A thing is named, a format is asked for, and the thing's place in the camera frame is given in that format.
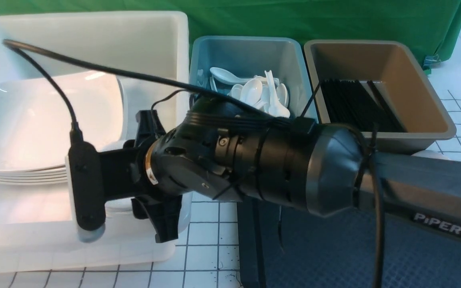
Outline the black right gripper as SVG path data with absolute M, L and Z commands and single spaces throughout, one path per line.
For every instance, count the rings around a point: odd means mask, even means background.
M 167 199 L 146 172 L 147 153 L 156 139 L 166 135 L 157 110 L 138 111 L 136 122 L 133 148 L 100 153 L 104 200 L 132 198 L 133 216 L 138 220 L 148 219 L 156 232 L 156 243 L 163 244 L 178 239 L 182 196 Z

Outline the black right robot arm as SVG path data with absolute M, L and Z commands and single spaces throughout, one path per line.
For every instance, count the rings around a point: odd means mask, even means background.
M 107 199 L 135 198 L 138 216 L 177 238 L 169 204 L 196 191 L 223 201 L 261 199 L 328 217 L 374 208 L 461 239 L 461 162 L 377 152 L 351 128 L 312 118 L 263 117 L 199 97 L 184 121 L 154 134 L 140 115 L 133 146 L 100 154 Z

